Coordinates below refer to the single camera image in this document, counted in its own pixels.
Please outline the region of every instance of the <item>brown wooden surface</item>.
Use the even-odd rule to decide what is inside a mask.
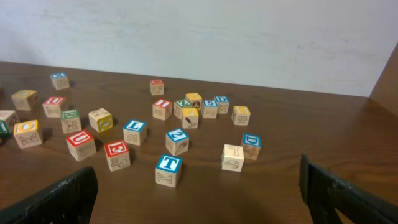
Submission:
[[[65,71],[71,88],[56,91],[49,75]],[[42,146],[19,149],[15,139],[0,147],[0,208],[37,192],[58,179],[93,166],[99,191],[92,223],[311,223],[299,191],[301,153],[312,162],[398,204],[398,119],[367,98],[254,86],[165,78],[165,95],[151,96],[151,77],[0,62],[4,82],[0,108],[13,110],[11,94],[39,92],[41,102],[66,96],[78,108],[83,127],[96,138],[94,156],[77,162],[69,153],[60,121],[42,107],[17,111],[23,121],[38,119]],[[155,166],[167,154],[165,132],[181,126],[173,115],[152,118],[158,98],[179,100],[199,92],[204,99],[227,95],[231,106],[251,110],[249,126],[233,126],[231,110],[217,119],[201,119],[188,129],[190,149],[181,154],[182,177],[176,189],[157,185]],[[88,113],[104,107],[116,126],[98,134]],[[111,173],[103,144],[121,139],[129,119],[147,122],[148,138],[130,147],[132,165]],[[258,160],[246,160],[242,173],[221,170],[223,144],[239,144],[243,133],[263,139]]]
[[[398,44],[374,86],[370,98],[398,116]]]

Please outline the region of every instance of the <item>white wall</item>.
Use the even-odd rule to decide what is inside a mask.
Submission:
[[[396,0],[0,0],[0,60],[368,96],[398,41],[397,9]]]

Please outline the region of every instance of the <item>block top face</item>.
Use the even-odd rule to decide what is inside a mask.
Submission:
[[[204,100],[203,105],[218,107],[217,102],[215,100]]]
[[[6,118],[8,118],[13,113],[15,113],[15,111],[12,111],[12,110],[1,111],[0,110],[0,120],[5,120]]]
[[[17,123],[14,126],[14,134],[22,134],[29,131],[36,131],[37,128],[39,128],[39,122],[37,122],[37,120]]]
[[[186,99],[177,100],[175,103],[178,104],[180,107],[186,107],[186,106],[191,106],[191,105],[192,105],[192,104],[191,104],[188,100],[186,100]]]
[[[0,133],[8,133],[7,124],[5,121],[0,121]]]
[[[188,98],[188,100],[201,100],[199,93],[187,93],[185,97]]]
[[[172,102],[163,99],[160,99],[154,103],[155,106],[159,106],[162,108],[168,108],[171,104]]]
[[[129,130],[129,131],[137,131],[140,132],[144,127],[146,123],[143,121],[137,121],[137,120],[130,120],[127,122],[127,124],[124,126],[124,129]]]
[[[196,108],[182,108],[182,114],[187,116],[199,116],[198,109]]]
[[[189,138],[189,135],[181,128],[169,131],[167,135],[173,142],[179,142],[181,140]]]
[[[92,135],[89,134],[88,131],[82,130],[77,134],[71,135],[67,137],[67,141],[73,146],[77,147],[83,143],[86,143],[90,140],[94,139]]]
[[[160,169],[170,173],[177,173],[182,164],[182,159],[177,156],[169,156],[163,154],[157,163],[156,169]]]
[[[217,103],[229,103],[229,99],[226,96],[215,96],[214,99]]]
[[[163,80],[151,80],[152,85],[164,84]]]
[[[261,136],[256,136],[253,134],[243,134],[243,144],[250,146],[261,147]]]
[[[224,145],[224,156],[233,158],[233,159],[244,159],[243,147],[225,144]]]
[[[79,111],[77,109],[61,111],[61,120],[78,118],[78,117],[79,117]]]
[[[67,78],[67,74],[65,72],[54,73],[50,75],[51,78]]]
[[[250,114],[249,108],[247,106],[234,106],[236,114]]]
[[[12,97],[28,98],[35,93],[37,93],[35,90],[19,90],[18,92],[14,93]]]
[[[121,140],[106,144],[105,151],[108,157],[114,157],[129,152],[129,148],[127,147],[126,143]]]
[[[88,115],[94,117],[94,119],[97,119],[97,117],[103,118],[105,116],[109,116],[111,113],[109,113],[106,109],[101,108],[88,113]]]
[[[44,101],[44,105],[60,105],[62,102],[66,100],[65,97],[61,96],[52,96]]]

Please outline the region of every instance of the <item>cube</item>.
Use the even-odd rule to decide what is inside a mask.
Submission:
[[[215,100],[204,100],[201,107],[203,118],[217,118],[218,105]]]
[[[39,105],[39,96],[35,90],[21,90],[11,95],[18,110],[31,111]]]
[[[187,152],[189,147],[189,135],[182,129],[178,128],[166,133],[166,148],[171,155],[176,156],[183,152]]]
[[[243,147],[224,145],[223,155],[221,156],[221,169],[241,172],[244,162]]]
[[[65,134],[81,131],[79,111],[76,109],[61,111],[61,126]]]
[[[143,121],[130,120],[123,128],[124,140],[140,146],[147,138],[147,124]]]
[[[247,106],[234,106],[232,111],[232,122],[235,125],[248,125],[250,118],[250,111]]]
[[[261,136],[243,134],[241,146],[246,159],[257,159],[261,149]]]
[[[192,104],[192,107],[200,111],[202,98],[199,93],[187,93],[185,94],[185,99],[187,99]]]
[[[14,137],[21,149],[43,144],[42,130],[37,120],[17,123],[14,126]]]
[[[48,118],[60,118],[61,111],[67,108],[66,98],[61,96],[52,96],[43,103],[45,115]]]
[[[186,99],[174,101],[174,115],[179,119],[181,119],[182,108],[191,108],[191,107],[192,104]]]
[[[77,161],[82,161],[97,152],[94,138],[86,130],[67,137],[67,144],[70,154]]]
[[[164,82],[163,80],[151,80],[149,82],[150,93],[154,95],[164,94]]]
[[[160,99],[152,105],[152,114],[154,118],[167,120],[172,115],[172,102]]]
[[[0,138],[8,138],[17,123],[20,123],[20,121],[15,111],[0,110]]]
[[[68,76],[65,72],[54,73],[50,75],[52,86],[56,90],[61,90],[64,88],[69,88]]]
[[[182,109],[182,128],[198,128],[199,113],[196,108],[183,108]]]
[[[229,108],[229,99],[226,96],[215,96],[214,100],[217,102],[219,114],[227,114]]]
[[[101,133],[113,127],[113,118],[111,113],[106,109],[101,108],[88,113],[90,125],[95,131]]]
[[[156,184],[176,187],[181,176],[182,159],[177,156],[162,155],[155,169]]]
[[[111,172],[130,166],[129,148],[123,140],[106,144],[105,152]]]

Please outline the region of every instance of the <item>toy block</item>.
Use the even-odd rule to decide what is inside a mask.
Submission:
[[[154,95],[164,94],[164,82],[163,80],[151,80],[149,82],[150,93]]]
[[[203,118],[217,118],[218,105],[215,100],[203,100],[201,115]]]
[[[77,161],[82,161],[97,152],[94,138],[86,130],[82,130],[79,133],[67,137],[67,144],[70,154]]]
[[[19,110],[30,111],[39,105],[39,96],[35,90],[21,90],[11,95],[11,98]]]
[[[200,111],[202,98],[199,93],[187,93],[185,94],[185,99],[187,99],[192,104],[193,108],[196,108],[198,109],[198,111]]]
[[[166,133],[166,148],[171,155],[176,156],[183,152],[187,152],[189,147],[189,135],[182,129],[178,128]]]
[[[69,79],[66,73],[60,72],[60,73],[54,73],[50,75],[52,86],[56,90],[61,90],[64,88],[69,88]]]
[[[8,138],[14,131],[15,124],[20,123],[13,110],[0,110],[0,138]]]
[[[246,159],[257,159],[261,149],[261,136],[243,134],[241,146]]]
[[[217,102],[219,114],[226,114],[228,113],[229,108],[229,99],[226,96],[215,96],[214,100]]]
[[[43,144],[42,130],[37,120],[15,124],[14,137],[21,149]]]
[[[221,156],[221,169],[241,172],[244,162],[242,146],[224,145],[223,155]]]
[[[130,120],[123,128],[123,135],[127,143],[140,146],[147,138],[147,124]]]
[[[235,125],[248,125],[250,118],[250,111],[247,106],[234,106],[232,111],[232,121]]]
[[[176,187],[181,176],[182,158],[177,156],[162,155],[155,170],[156,184]]]
[[[65,134],[81,131],[79,111],[76,109],[61,111],[61,126]]]
[[[60,96],[52,96],[43,103],[45,115],[48,118],[60,118],[61,111],[67,108],[66,98]]]
[[[174,101],[174,115],[179,119],[181,119],[182,108],[191,108],[191,107],[192,104],[186,99]]]
[[[182,108],[182,128],[198,128],[199,113],[196,108]]]
[[[167,100],[158,100],[152,105],[152,114],[154,118],[167,120],[172,115],[172,102]]]
[[[90,125],[95,131],[101,133],[113,127],[113,117],[106,109],[101,108],[88,113]]]
[[[105,151],[111,172],[130,166],[129,148],[123,140],[106,144]]]

